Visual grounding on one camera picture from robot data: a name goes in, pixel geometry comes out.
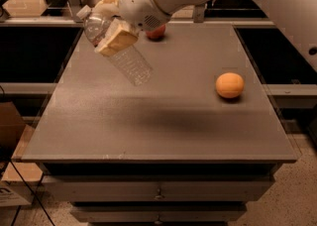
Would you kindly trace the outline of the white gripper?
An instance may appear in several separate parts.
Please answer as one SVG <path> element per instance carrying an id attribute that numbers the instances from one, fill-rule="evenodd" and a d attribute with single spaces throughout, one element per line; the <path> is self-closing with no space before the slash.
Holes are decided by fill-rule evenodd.
<path id="1" fill-rule="evenodd" d="M 166 24 L 171 18 L 155 0 L 100 0 L 95 5 L 94 11 L 109 15 L 120 14 L 125 20 L 114 19 L 105 37 L 95 48 L 98 54 L 106 57 L 133 45 L 138 40 L 137 29 L 153 31 Z"/>

